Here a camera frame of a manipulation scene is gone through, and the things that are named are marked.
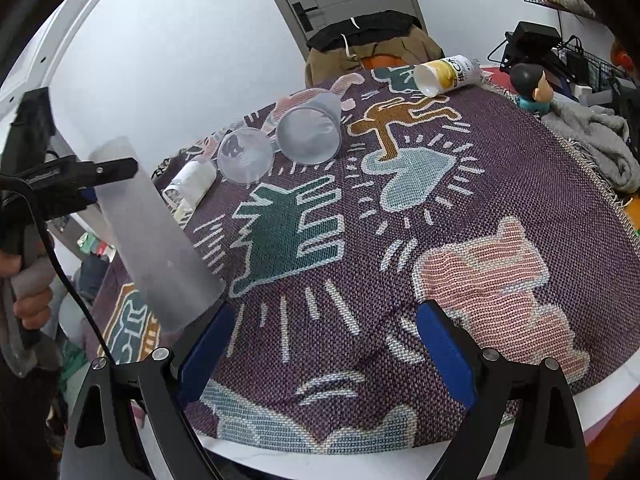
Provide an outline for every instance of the figurine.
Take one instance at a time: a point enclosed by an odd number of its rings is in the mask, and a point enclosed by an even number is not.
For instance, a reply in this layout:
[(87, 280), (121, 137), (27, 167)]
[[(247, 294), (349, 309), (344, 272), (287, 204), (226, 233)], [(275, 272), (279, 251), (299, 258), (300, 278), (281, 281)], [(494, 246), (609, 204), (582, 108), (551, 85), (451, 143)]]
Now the figurine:
[(519, 63), (511, 69), (511, 86), (520, 96), (518, 104), (530, 112), (549, 113), (549, 103), (554, 90), (546, 80), (544, 69), (540, 65)]

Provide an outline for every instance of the white paper cup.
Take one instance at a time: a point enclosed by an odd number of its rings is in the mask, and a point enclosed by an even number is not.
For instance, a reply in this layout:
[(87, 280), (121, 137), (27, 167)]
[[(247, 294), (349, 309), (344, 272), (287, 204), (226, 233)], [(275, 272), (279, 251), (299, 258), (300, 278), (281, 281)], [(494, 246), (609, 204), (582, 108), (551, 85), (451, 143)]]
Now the white paper cup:
[(452, 56), (417, 65), (414, 81), (418, 90), (427, 97), (446, 94), (480, 81), (480, 66), (465, 56)]
[(180, 207), (182, 200), (189, 208), (196, 209), (202, 197), (216, 181), (217, 174), (213, 161), (199, 155), (184, 165), (171, 183), (164, 188), (162, 196), (174, 209)]

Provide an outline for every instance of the gray cloth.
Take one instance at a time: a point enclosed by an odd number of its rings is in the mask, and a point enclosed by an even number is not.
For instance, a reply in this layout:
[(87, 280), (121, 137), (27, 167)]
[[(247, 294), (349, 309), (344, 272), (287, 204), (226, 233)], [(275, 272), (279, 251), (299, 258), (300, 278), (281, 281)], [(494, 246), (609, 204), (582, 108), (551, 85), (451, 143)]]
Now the gray cloth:
[(613, 115), (613, 110), (553, 100), (542, 122), (561, 137), (580, 142), (614, 190), (638, 190), (640, 164), (625, 143), (629, 127), (624, 118)]
[(65, 299), (67, 290), (63, 285), (62, 280), (59, 277), (53, 278), (51, 285), (49, 285), (53, 296), (51, 297), (51, 301), (49, 301), (49, 309), (51, 310), (51, 315), (49, 316), (49, 320), (46, 324), (40, 329), (42, 333), (45, 333), (50, 338), (55, 339), (56, 333), (58, 332), (58, 316), (60, 314), (60, 305), (62, 305), (62, 300)]

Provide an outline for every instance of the toy figure head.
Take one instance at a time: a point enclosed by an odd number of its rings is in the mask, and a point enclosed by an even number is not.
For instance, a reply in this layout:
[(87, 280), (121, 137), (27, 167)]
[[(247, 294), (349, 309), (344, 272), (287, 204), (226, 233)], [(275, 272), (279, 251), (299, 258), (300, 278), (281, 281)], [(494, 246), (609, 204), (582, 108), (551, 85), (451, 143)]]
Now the toy figure head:
[(515, 91), (528, 101), (548, 103), (554, 96), (540, 65), (519, 63), (511, 69), (510, 79)]

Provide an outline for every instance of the hand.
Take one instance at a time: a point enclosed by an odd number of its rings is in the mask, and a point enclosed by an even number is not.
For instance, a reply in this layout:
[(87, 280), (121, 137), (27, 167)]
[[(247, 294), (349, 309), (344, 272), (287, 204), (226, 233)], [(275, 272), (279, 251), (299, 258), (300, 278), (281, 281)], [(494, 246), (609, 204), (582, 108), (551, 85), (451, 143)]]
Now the hand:
[[(40, 254), (44, 254), (44, 245)], [(0, 251), (0, 278), (9, 278), (20, 272), (22, 258)], [(22, 325), (29, 329), (41, 329), (49, 320), (51, 311), (49, 301), (52, 298), (51, 289), (46, 286), (42, 290), (31, 291), (29, 296), (17, 298), (14, 303), (14, 314), (22, 320)]]

